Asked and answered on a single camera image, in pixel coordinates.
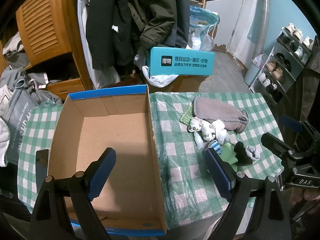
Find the right human hand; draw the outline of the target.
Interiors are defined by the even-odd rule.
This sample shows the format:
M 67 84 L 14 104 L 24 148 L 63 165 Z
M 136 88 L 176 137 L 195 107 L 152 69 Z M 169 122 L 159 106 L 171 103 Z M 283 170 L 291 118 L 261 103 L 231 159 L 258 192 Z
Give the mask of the right human hand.
M 290 196 L 290 203 L 292 205 L 301 202 L 302 200 L 313 201 L 319 200 L 319 189 L 301 189 L 293 187 Z

